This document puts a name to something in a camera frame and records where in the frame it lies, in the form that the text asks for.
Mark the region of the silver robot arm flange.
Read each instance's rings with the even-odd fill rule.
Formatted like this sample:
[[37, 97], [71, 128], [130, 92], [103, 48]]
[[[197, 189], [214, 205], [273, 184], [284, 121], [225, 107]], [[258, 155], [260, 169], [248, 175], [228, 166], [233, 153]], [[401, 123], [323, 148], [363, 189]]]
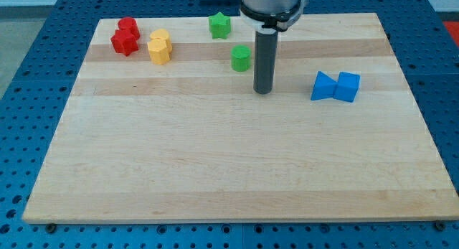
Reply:
[[256, 32], [285, 32], [303, 14], [309, 0], [240, 0], [240, 16]]

